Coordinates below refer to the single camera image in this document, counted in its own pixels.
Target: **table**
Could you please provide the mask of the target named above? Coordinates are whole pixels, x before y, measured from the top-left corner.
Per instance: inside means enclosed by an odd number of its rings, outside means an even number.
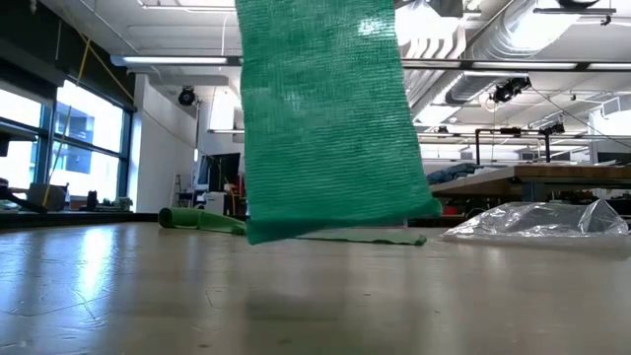
[[[545,201],[549,192],[631,188],[631,168],[519,165],[430,186],[435,197],[521,197]]]

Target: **crumpled plastic sheet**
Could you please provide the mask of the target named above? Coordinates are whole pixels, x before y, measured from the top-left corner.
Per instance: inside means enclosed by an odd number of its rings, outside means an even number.
[[[436,216],[391,0],[237,0],[251,244]]]
[[[583,206],[507,203],[446,231],[443,240],[607,249],[630,242],[627,223],[604,200]]]

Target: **ductwork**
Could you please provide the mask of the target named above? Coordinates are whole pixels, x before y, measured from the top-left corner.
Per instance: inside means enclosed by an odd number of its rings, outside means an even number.
[[[564,34],[578,19],[577,15],[534,14],[537,7],[558,7],[554,0],[516,1],[466,51],[464,57],[475,60],[526,60]],[[468,77],[447,73],[413,107],[416,117],[434,101],[465,104],[476,99],[500,78]]]
[[[419,33],[418,24],[434,30]],[[399,45],[406,49],[406,58],[456,59],[466,48],[463,21],[441,17],[426,1],[415,1],[399,8],[396,11],[396,31]],[[443,72],[414,70],[404,74],[408,101],[414,103]]]

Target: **green fabric on floor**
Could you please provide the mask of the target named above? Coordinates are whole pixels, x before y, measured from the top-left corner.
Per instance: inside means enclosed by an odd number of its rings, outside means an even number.
[[[163,228],[197,229],[209,232],[245,234],[245,223],[200,209],[163,208],[158,215]]]
[[[237,0],[247,237],[439,215],[412,126],[391,0]]]
[[[299,236],[297,239],[389,244],[421,247],[427,243],[427,237],[416,229],[351,228],[345,230],[319,231]]]

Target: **red object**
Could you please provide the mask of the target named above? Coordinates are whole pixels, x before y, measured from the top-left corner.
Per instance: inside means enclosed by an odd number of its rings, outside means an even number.
[[[453,206],[447,206],[445,207],[445,210],[443,211],[444,216],[454,216],[456,214],[457,214],[457,208]]]

